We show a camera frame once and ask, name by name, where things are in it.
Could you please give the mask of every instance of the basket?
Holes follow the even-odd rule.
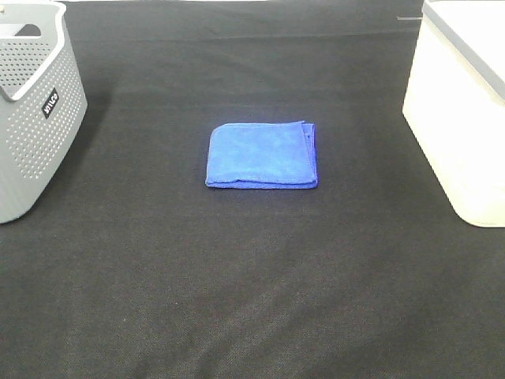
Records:
[[[458,215],[505,227],[505,2],[423,11],[403,114]]]
[[[0,223],[25,214],[58,169],[87,101],[57,2],[2,2],[0,24],[40,36],[0,36]]]

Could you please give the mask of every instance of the basket perforations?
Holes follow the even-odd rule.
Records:
[[[53,89],[60,97],[48,119],[42,106]],[[23,178],[38,179],[66,141],[82,103],[80,77],[65,49],[9,117],[7,146]]]
[[[0,43],[0,85],[12,96],[51,53],[49,43],[2,42]]]

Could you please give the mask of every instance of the gray plastic basket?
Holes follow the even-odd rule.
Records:
[[[0,223],[25,214],[58,169],[88,106],[57,2],[0,5],[0,24],[40,36],[0,36]]]

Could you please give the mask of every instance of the table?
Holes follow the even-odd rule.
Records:
[[[401,113],[421,3],[68,4],[89,109],[0,227],[2,377],[503,377],[505,232]],[[302,119],[318,189],[205,187],[216,126]]]

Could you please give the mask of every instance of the blue towel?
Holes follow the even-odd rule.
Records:
[[[209,187],[308,189],[317,187],[316,127],[225,124],[214,130],[208,152]]]

